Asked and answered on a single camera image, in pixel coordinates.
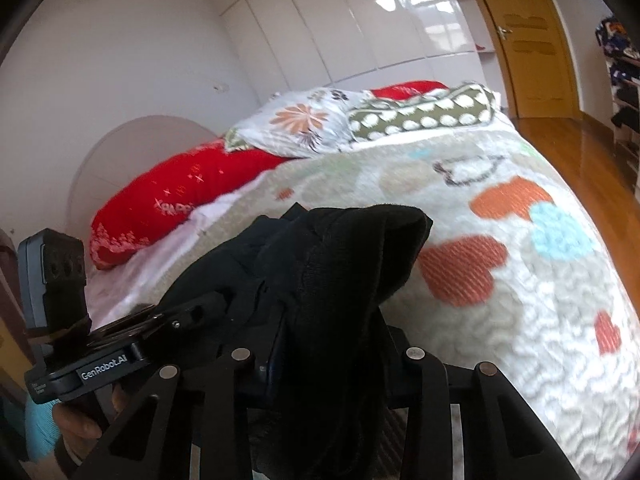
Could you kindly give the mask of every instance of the screw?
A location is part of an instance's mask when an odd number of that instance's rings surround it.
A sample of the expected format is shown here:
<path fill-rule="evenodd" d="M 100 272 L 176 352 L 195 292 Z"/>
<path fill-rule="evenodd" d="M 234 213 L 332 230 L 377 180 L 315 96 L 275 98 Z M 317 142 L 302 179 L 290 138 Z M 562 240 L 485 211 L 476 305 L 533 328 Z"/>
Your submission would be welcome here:
<path fill-rule="evenodd" d="M 424 350 L 417 346 L 412 346 L 411 348 L 406 349 L 406 356 L 413 361 L 419 361 L 420 359 L 423 359 L 425 355 Z"/>
<path fill-rule="evenodd" d="M 236 348 L 231 352 L 231 357 L 235 361 L 246 361 L 251 357 L 251 351 L 247 348 Z"/>
<path fill-rule="evenodd" d="M 498 368 L 496 368 L 493 363 L 485 361 L 484 363 L 480 363 L 480 372 L 483 375 L 491 377 L 498 373 Z"/>
<path fill-rule="evenodd" d="M 178 368 L 173 365 L 167 365 L 160 368 L 160 377 L 163 379 L 173 379 L 178 373 Z"/>

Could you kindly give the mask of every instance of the heart-patterned bedspread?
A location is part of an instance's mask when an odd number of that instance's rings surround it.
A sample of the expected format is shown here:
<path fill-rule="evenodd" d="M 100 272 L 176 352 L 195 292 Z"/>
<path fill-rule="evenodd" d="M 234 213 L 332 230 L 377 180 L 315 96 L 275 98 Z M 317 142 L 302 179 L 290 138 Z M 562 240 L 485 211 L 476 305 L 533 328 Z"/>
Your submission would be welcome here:
<path fill-rule="evenodd" d="M 293 203 L 421 208 L 433 229 L 388 323 L 442 361 L 497 364 L 585 480 L 640 434 L 640 325 L 593 222 L 516 131 L 468 132 L 288 162 L 243 196 L 146 298 L 260 215 Z"/>

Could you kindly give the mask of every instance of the wooden door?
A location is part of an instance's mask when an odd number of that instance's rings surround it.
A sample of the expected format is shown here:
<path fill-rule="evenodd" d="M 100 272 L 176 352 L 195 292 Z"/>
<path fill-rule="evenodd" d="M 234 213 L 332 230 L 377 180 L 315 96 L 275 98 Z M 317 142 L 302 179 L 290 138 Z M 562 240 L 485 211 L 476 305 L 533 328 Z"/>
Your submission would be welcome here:
<path fill-rule="evenodd" d="M 518 116 L 579 117 L 575 75 L 552 0 L 484 0 L 504 50 Z"/>

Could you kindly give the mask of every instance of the green polka dot pillow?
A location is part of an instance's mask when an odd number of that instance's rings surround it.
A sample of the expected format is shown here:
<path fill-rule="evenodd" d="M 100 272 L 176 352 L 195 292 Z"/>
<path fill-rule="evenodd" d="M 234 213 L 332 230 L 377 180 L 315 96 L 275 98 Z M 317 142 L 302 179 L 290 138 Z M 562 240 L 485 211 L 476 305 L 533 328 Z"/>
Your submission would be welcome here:
<path fill-rule="evenodd" d="M 487 124 L 496 107 L 493 92 L 471 83 L 402 101 L 370 100 L 350 111 L 349 124 L 356 142 L 362 142 L 412 130 Z"/>

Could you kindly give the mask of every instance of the wooden floor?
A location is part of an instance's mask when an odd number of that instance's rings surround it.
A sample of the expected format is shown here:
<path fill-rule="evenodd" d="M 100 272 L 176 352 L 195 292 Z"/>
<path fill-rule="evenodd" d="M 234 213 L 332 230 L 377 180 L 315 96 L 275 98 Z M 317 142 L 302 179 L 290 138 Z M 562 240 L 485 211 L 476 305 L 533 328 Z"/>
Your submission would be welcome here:
<path fill-rule="evenodd" d="M 586 124 L 569 119 L 520 119 L 515 124 L 588 211 L 640 314 L 640 205 L 612 156 Z"/>

